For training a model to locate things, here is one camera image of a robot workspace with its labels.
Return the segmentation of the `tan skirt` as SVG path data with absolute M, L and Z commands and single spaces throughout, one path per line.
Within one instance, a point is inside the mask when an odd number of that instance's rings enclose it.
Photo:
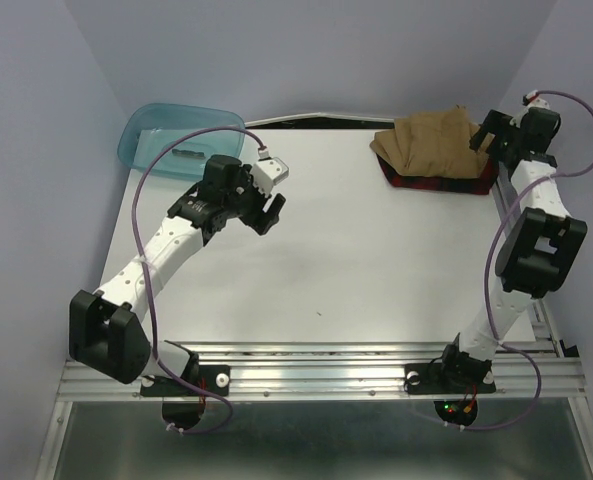
M 488 155 L 470 148 L 479 126 L 467 108 L 419 112 L 394 120 L 394 127 L 378 131 L 370 149 L 402 177 L 479 178 Z

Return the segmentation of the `red plaid skirt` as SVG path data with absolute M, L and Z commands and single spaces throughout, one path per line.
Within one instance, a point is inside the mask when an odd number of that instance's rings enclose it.
M 377 156 L 377 161 L 386 180 L 392 187 L 421 191 L 485 196 L 489 194 L 499 173 L 498 166 L 493 161 L 488 160 L 481 175 L 474 179 L 401 176 L 380 156 Z

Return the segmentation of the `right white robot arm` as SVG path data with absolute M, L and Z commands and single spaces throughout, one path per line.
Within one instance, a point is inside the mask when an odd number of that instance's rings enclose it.
M 561 119 L 536 100 L 510 116 L 490 111 L 470 139 L 473 151 L 506 168 L 517 193 L 502 220 L 486 261 L 484 303 L 475 319 L 449 344 L 436 366 L 448 390 L 491 379 L 492 361 L 507 333 L 533 303 L 558 290 L 587 234 L 585 222 L 564 206 L 556 184 L 557 163 L 547 152 Z

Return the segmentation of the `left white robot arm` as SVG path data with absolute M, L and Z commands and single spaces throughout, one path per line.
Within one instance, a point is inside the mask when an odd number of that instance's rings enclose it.
M 200 392 L 198 355 L 160 340 L 156 328 L 146 331 L 142 323 L 156 318 L 156 296 L 228 221 L 238 219 L 259 235 L 278 223 L 285 198 L 272 191 L 288 175 L 277 157 L 249 165 L 212 156 L 202 179 L 173 203 L 152 238 L 135 240 L 135 257 L 96 290 L 72 298 L 70 356 L 122 384 L 147 376 L 163 378 L 178 394 Z

